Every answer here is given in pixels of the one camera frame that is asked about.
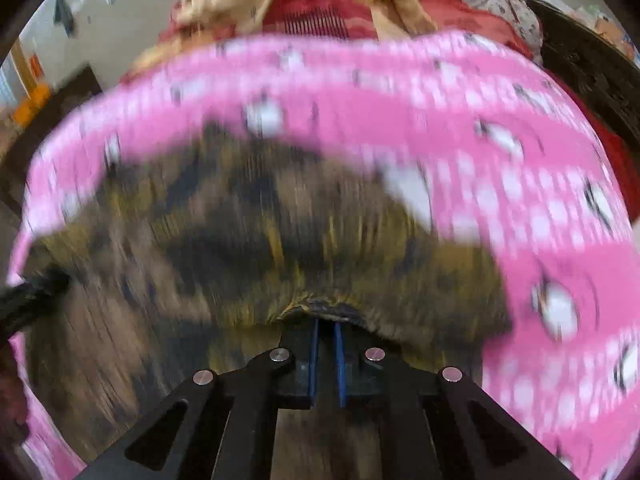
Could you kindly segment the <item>person left hand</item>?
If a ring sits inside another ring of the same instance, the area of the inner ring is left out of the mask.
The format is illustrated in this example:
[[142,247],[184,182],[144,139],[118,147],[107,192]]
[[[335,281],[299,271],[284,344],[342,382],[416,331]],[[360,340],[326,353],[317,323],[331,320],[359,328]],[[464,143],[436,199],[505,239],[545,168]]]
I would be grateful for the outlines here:
[[15,448],[28,437],[28,404],[13,347],[2,342],[0,356],[1,447]]

